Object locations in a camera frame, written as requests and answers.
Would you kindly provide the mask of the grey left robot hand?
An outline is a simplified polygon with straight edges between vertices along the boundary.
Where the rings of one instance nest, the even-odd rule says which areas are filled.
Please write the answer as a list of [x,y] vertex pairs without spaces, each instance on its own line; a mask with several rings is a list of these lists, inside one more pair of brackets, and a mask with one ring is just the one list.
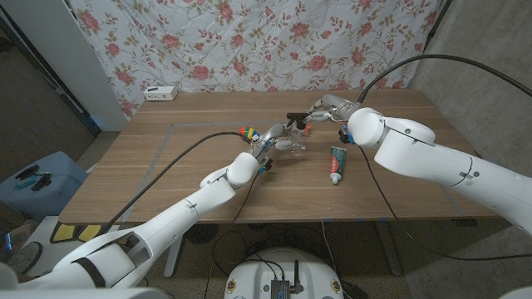
[[306,149],[303,131],[294,124],[276,124],[252,142],[250,153],[258,161],[266,159],[272,150],[298,153]]

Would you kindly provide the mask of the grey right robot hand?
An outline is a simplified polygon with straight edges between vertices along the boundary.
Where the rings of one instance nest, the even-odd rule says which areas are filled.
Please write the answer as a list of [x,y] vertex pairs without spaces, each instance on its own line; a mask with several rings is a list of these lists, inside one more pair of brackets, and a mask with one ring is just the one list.
[[353,103],[340,96],[327,94],[311,106],[304,122],[324,122],[328,120],[343,122],[349,120],[351,115],[361,108],[360,103]]

